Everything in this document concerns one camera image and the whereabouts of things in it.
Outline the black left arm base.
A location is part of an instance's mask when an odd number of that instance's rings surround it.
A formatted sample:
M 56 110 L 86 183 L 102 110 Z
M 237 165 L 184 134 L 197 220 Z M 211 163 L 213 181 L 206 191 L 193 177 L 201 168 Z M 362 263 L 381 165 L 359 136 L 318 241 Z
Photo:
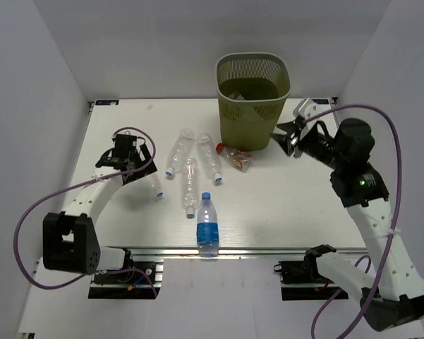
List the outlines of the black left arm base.
M 121 273 L 100 273 L 90 282 L 89 299 L 154 300 L 162 286 L 163 260 L 126 249 Z

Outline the clear slim bottle white cap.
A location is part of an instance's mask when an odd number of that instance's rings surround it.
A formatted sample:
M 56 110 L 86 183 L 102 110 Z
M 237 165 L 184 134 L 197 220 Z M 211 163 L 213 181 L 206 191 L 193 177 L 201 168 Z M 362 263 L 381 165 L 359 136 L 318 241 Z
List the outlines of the clear slim bottle white cap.
M 182 201 L 188 219 L 193 219 L 198 207 L 198 163 L 188 158 L 182 172 Z

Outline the blue sticker right corner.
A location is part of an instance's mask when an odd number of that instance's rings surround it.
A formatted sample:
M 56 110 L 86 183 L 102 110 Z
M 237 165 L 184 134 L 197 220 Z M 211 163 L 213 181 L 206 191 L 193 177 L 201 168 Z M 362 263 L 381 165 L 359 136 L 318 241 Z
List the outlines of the blue sticker right corner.
M 317 105 L 328 105 L 329 100 L 328 99 L 313 99 L 313 102 Z

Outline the aluminium table edge rail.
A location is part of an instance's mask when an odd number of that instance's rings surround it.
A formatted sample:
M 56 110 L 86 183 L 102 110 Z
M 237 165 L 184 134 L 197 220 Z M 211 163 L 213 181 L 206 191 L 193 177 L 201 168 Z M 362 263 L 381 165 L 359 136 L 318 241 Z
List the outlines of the aluminium table edge rail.
M 199 254 L 194 248 L 130 248 L 133 255 L 139 256 L 197 256 Z M 261 256 L 291 256 L 304 255 L 306 248 L 224 248 L 219 250 L 220 256 L 261 257 Z

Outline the clear bottle far left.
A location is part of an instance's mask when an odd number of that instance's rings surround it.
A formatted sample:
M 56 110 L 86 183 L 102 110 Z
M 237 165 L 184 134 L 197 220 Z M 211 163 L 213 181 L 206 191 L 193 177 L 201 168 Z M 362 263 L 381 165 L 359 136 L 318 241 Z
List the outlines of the clear bottle far left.
M 172 177 L 183 168 L 183 164 L 193 148 L 194 141 L 195 134 L 191 129 L 182 129 L 179 132 L 166 161 L 166 176 Z

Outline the clear bottle under left gripper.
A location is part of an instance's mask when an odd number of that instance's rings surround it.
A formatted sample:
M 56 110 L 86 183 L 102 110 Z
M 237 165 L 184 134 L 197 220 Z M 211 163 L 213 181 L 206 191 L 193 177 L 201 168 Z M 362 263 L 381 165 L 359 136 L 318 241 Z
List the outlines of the clear bottle under left gripper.
M 159 178 L 159 175 L 156 172 L 150 174 L 147 177 L 147 183 L 148 183 L 149 188 L 152 192 L 152 195 L 155 198 L 163 197 L 164 191 L 163 191 L 163 188 L 162 188 L 162 183 L 161 183 L 161 180 Z

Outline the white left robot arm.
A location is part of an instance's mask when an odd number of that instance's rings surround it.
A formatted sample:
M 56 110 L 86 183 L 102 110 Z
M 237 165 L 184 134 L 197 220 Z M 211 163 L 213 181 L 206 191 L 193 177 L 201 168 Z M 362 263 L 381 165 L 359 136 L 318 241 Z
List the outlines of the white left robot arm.
M 95 164 L 90 183 L 59 213 L 43 220 L 43 264 L 46 269 L 81 275 L 111 271 L 121 282 L 135 273 L 126 249 L 100 246 L 95 223 L 112 196 L 140 179 L 150 183 L 152 195 L 163 197 L 154 152 L 147 139 L 120 130 L 112 136 L 113 147 Z

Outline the blue sticker left corner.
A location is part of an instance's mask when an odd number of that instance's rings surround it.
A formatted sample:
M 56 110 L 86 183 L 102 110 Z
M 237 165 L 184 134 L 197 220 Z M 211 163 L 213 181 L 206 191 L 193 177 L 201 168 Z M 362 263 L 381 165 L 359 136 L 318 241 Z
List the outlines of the blue sticker left corner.
M 96 100 L 95 106 L 115 106 L 119 104 L 119 100 Z

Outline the clear square bottle yellow label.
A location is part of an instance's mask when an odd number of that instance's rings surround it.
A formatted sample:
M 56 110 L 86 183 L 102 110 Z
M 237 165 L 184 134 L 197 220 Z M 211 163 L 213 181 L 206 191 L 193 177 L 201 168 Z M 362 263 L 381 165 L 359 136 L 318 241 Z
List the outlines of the clear square bottle yellow label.
M 244 106 L 241 105 L 245 98 L 239 91 L 234 91 L 228 96 L 229 101 L 226 104 L 226 118 L 231 121 L 239 121 L 244 116 Z

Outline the clear ribbed bottle blue cap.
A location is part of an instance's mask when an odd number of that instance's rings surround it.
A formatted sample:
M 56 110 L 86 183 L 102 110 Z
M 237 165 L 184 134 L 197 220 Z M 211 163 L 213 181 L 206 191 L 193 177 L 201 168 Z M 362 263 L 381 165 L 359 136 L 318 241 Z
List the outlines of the clear ribbed bottle blue cap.
M 205 174 L 214 183 L 220 184 L 222 181 L 222 164 L 211 135 L 208 133 L 199 134 L 196 138 L 196 144 Z

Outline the crushed bottle red label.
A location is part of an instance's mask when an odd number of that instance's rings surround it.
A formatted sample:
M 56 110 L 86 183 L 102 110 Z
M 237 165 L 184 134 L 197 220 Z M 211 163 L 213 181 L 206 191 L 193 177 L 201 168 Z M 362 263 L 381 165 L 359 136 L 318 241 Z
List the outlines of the crushed bottle red label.
M 217 144 L 216 151 L 231 166 L 235 167 L 241 172 L 245 173 L 250 168 L 251 154 L 238 150 L 237 148 L 228 147 L 223 143 Z

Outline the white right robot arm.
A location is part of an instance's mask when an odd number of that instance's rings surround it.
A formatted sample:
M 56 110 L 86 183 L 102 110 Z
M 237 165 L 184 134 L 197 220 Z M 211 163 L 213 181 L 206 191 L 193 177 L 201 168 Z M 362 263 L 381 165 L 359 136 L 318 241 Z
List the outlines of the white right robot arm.
M 322 244 L 306 251 L 301 266 L 284 266 L 284 283 L 336 283 L 367 307 L 364 318 L 378 332 L 423 318 L 424 280 L 400 234 L 391 229 L 387 187 L 368 162 L 375 145 L 370 126 L 360 119 L 345 119 L 335 136 L 330 136 L 323 121 L 308 128 L 298 117 L 278 128 L 282 133 L 272 138 L 288 156 L 305 153 L 332 169 L 332 188 L 355 222 L 372 264 L 382 270 L 374 297 L 369 299 L 374 278 L 352 266 L 332 246 Z

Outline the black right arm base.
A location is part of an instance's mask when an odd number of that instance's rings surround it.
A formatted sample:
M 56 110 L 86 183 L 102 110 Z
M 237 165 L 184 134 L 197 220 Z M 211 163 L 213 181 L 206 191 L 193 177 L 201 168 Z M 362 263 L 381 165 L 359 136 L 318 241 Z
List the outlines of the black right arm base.
M 283 301 L 325 301 L 339 289 L 331 280 L 313 278 L 302 261 L 279 261 L 273 271 L 280 276 Z

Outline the blue sticker corner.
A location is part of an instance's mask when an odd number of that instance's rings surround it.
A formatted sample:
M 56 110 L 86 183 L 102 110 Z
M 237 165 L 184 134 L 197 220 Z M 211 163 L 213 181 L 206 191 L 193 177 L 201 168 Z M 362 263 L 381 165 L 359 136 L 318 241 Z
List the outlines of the blue sticker corner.
M 119 100 L 96 100 L 95 106 L 115 106 L 119 104 Z
M 328 99 L 313 99 L 313 102 L 317 105 L 328 105 L 329 100 Z

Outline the clear bottle blue label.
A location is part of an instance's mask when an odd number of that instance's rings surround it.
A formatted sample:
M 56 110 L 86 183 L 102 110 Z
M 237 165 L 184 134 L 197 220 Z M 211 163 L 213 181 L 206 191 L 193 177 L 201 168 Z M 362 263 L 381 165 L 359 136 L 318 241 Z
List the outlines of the clear bottle blue label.
M 219 253 L 219 227 L 217 212 L 211 193 L 203 192 L 198 209 L 196 238 L 202 257 L 216 257 Z

